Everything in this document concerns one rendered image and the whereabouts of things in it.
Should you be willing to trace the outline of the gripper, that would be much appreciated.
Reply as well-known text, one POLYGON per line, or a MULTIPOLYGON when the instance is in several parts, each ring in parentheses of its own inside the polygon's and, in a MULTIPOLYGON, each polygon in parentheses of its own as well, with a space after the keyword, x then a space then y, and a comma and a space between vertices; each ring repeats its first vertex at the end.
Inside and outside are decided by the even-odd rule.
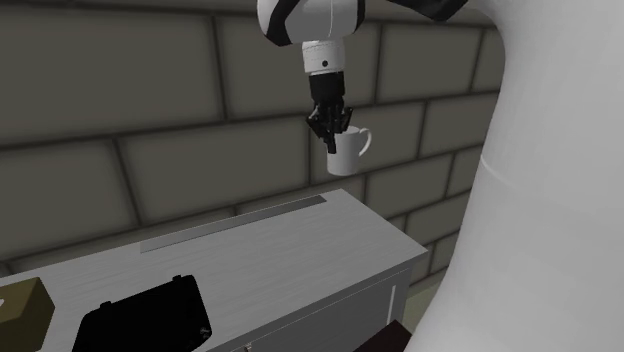
POLYGON ((336 153, 335 112, 339 109, 338 132, 345 132, 353 113, 352 107, 344 106, 345 80, 344 73, 330 72, 310 75, 308 77, 314 108, 306 118, 306 122, 314 134, 322 140, 329 154, 336 153))

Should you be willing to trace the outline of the white mug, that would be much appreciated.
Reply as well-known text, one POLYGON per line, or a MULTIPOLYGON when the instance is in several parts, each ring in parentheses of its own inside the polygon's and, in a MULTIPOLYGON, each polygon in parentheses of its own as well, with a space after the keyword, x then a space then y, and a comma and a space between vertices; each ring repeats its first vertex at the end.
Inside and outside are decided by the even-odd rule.
POLYGON ((361 157, 367 152, 372 142, 372 133, 368 128, 349 126, 347 130, 335 136, 336 152, 327 153, 327 171, 334 176, 350 176, 359 171, 361 157))

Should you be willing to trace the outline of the grey cabinet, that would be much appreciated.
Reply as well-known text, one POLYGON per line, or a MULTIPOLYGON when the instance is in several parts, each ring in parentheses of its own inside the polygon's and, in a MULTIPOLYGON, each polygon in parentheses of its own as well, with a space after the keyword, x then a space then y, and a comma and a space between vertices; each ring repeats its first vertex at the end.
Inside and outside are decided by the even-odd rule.
POLYGON ((192 275, 212 336, 193 352, 354 352, 399 320, 424 248, 342 190, 0 278, 39 277, 38 352, 72 352, 85 314, 192 275))

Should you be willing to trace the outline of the black case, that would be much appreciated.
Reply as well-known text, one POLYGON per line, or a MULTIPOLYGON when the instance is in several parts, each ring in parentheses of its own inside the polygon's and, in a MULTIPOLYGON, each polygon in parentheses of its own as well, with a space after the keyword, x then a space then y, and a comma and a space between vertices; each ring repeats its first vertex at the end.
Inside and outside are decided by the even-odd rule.
POLYGON ((176 275, 85 314, 72 352, 193 352, 212 334, 196 279, 176 275))

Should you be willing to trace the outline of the olive box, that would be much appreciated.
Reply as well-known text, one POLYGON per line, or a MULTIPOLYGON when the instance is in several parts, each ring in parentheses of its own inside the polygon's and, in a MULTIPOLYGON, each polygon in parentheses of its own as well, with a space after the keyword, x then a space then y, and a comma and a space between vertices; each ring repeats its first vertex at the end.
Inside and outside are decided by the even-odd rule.
POLYGON ((39 277, 0 286, 0 352, 38 352, 54 310, 39 277))

